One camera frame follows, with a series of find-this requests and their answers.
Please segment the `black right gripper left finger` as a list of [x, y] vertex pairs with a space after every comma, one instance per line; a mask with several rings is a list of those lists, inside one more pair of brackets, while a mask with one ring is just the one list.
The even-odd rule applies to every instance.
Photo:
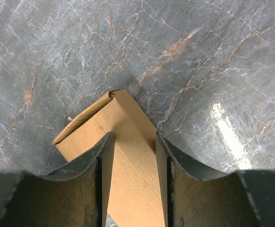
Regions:
[[110, 195], [115, 138], [48, 175], [0, 170], [0, 227], [103, 227]]

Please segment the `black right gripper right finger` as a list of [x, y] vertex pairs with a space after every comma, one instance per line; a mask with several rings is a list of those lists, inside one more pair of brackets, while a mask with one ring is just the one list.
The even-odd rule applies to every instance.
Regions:
[[275, 227], [275, 169], [224, 173], [155, 135], [167, 227]]

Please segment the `brown cardboard box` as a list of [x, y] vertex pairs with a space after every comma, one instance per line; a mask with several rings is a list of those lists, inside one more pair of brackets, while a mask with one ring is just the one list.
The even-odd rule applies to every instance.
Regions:
[[124, 89], [111, 90], [77, 115], [53, 144], [67, 161], [115, 135], [108, 214], [120, 227], [162, 227], [156, 128]]

